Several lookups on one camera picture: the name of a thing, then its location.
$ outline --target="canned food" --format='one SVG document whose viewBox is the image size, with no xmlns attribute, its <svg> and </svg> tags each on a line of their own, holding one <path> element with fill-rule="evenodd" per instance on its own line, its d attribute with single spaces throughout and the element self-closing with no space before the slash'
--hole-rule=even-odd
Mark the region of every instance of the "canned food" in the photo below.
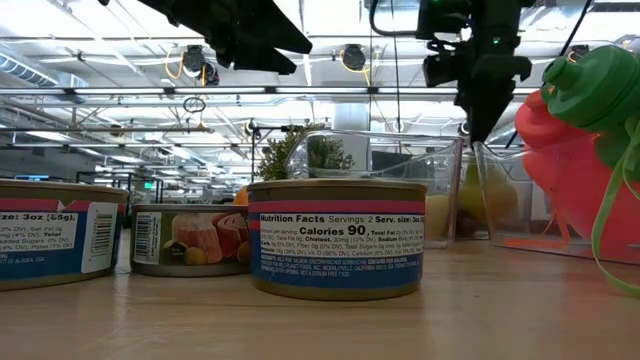
<svg viewBox="0 0 640 360">
<path fill-rule="evenodd" d="M 90 185 L 0 180 L 0 290 L 111 273 L 127 194 Z"/>
<path fill-rule="evenodd" d="M 135 205 L 131 270 L 154 276 L 249 272 L 247 207 Z"/>
<path fill-rule="evenodd" d="M 373 300 L 416 291 L 426 187 L 305 179 L 249 185 L 251 274 L 276 295 Z"/>
</svg>

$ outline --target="can label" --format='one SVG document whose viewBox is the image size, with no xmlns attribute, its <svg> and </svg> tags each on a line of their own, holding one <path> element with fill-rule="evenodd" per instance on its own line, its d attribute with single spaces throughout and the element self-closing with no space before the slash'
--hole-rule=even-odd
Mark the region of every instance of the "can label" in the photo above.
<svg viewBox="0 0 640 360">
<path fill-rule="evenodd" d="M 139 212 L 132 258 L 138 264 L 166 266 L 247 264 L 247 218 L 229 212 Z"/>
<path fill-rule="evenodd" d="M 115 266 L 124 205 L 0 199 L 0 280 L 87 274 Z"/>
<path fill-rule="evenodd" d="M 251 273 L 319 288 L 375 289 L 420 281 L 421 201 L 249 204 Z"/>
</svg>

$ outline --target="can rim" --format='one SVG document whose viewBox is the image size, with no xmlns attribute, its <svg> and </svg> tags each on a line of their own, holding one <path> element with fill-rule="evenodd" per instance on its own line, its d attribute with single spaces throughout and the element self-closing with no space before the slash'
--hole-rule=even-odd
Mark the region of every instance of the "can rim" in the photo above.
<svg viewBox="0 0 640 360">
<path fill-rule="evenodd" d="M 193 211 L 193 212 L 207 212 L 207 211 L 228 211 L 228 212 L 242 212 L 247 211 L 246 205 L 205 205 L 205 204 L 140 204 L 131 206 L 132 211 Z"/>
<path fill-rule="evenodd" d="M 247 191 L 293 188 L 293 187 L 370 187 L 392 188 L 403 190 L 415 190 L 426 193 L 427 187 L 422 184 L 410 183 L 398 180 L 379 179 L 296 179 L 296 180 L 271 180 L 251 184 Z"/>
<path fill-rule="evenodd" d="M 6 187 L 24 187 L 24 188 L 41 188 L 41 189 L 52 189 L 52 190 L 71 190 L 71 191 L 90 191 L 90 192 L 99 192 L 99 193 L 107 193 L 114 195 L 129 195 L 127 190 L 123 189 L 114 189 L 102 186 L 95 185 L 86 185 L 86 184 L 71 184 L 71 183 L 56 183 L 56 182 L 48 182 L 48 181 L 27 181 L 27 180 L 0 180 L 0 188 Z"/>
</svg>

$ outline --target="green plant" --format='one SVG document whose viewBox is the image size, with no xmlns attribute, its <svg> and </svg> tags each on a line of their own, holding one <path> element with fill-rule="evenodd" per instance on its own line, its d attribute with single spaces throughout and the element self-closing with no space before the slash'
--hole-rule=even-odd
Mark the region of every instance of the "green plant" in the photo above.
<svg viewBox="0 0 640 360">
<path fill-rule="evenodd" d="M 287 178 L 287 158 L 293 147 L 310 131 L 324 129 L 324 124 L 310 124 L 291 130 L 281 141 L 267 140 L 271 150 L 258 165 L 258 176 L 264 180 Z M 351 155 L 345 155 L 342 141 L 330 137 L 313 137 L 308 146 L 309 167 L 320 169 L 350 169 L 355 163 Z"/>
</svg>

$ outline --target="table surface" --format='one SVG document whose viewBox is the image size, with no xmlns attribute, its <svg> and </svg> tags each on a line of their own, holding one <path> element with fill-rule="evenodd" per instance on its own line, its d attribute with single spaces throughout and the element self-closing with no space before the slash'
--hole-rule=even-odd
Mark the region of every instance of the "table surface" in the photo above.
<svg viewBox="0 0 640 360">
<path fill-rule="evenodd" d="M 420 292 L 369 302 L 282 298 L 248 275 L 132 275 L 127 263 L 0 293 L 0 359 L 640 359 L 640 300 L 590 260 L 457 243 L 427 252 Z M 640 282 L 638 267 L 608 267 Z"/>
</svg>

